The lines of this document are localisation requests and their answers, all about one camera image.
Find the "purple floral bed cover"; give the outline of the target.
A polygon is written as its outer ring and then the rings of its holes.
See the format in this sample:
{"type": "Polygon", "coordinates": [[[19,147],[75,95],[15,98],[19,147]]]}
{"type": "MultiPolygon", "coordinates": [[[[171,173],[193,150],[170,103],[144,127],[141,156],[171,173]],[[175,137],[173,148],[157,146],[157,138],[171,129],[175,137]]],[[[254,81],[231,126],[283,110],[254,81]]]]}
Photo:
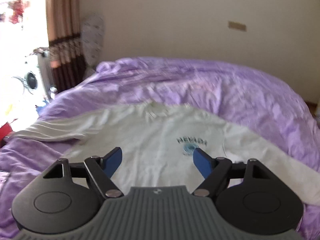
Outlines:
{"type": "MultiPolygon", "coordinates": [[[[101,62],[92,76],[57,94],[39,120],[146,100],[186,103],[247,126],[319,173],[319,128],[301,96],[281,79],[225,62],[159,57],[101,62]]],[[[10,210],[16,194],[74,143],[12,138],[1,148],[1,170],[10,173],[1,190],[1,239],[19,231],[10,210]]]]}

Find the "white washing machine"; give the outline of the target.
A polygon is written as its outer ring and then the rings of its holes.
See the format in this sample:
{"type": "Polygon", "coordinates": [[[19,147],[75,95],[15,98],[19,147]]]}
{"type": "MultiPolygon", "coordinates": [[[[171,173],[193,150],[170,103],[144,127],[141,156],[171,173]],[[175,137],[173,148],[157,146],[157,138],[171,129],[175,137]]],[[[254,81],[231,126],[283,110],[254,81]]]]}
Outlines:
{"type": "Polygon", "coordinates": [[[46,102],[51,102],[55,98],[57,89],[50,67],[49,48],[39,47],[34,49],[29,55],[24,57],[21,73],[14,75],[13,79],[20,81],[23,91],[29,94],[43,94],[46,102]]]}

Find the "white printed sweatshirt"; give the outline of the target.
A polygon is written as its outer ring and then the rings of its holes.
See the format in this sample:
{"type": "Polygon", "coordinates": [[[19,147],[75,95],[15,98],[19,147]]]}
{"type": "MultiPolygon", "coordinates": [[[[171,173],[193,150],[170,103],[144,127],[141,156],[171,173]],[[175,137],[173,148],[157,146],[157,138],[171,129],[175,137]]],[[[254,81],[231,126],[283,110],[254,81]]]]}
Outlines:
{"type": "Polygon", "coordinates": [[[318,172],[247,127],[188,105],[117,105],[73,118],[37,121],[15,137],[41,142],[76,139],[65,154],[74,163],[121,148],[122,162],[112,180],[124,193],[133,186],[184,185],[193,191],[203,180],[193,163],[193,152],[200,148],[213,158],[235,163],[258,159],[303,202],[319,204],[318,172]]]}

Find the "brown wall plate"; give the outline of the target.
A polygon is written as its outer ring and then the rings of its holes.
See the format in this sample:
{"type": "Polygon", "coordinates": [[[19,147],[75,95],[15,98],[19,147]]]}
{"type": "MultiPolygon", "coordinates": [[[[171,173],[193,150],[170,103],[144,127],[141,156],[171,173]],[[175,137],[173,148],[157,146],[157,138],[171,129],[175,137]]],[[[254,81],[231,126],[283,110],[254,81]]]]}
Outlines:
{"type": "Polygon", "coordinates": [[[247,31],[247,25],[239,22],[234,22],[234,21],[228,21],[228,28],[232,30],[242,31],[242,32],[247,31]]]}

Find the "brown striped curtain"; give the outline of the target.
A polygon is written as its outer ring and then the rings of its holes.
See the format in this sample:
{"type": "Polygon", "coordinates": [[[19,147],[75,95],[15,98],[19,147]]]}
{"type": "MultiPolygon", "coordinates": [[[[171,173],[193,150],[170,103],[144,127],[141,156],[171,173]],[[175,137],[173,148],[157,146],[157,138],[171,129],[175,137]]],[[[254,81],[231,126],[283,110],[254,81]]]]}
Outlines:
{"type": "Polygon", "coordinates": [[[82,82],[86,62],[80,36],[80,0],[46,0],[50,68],[59,93],[82,82]]]}

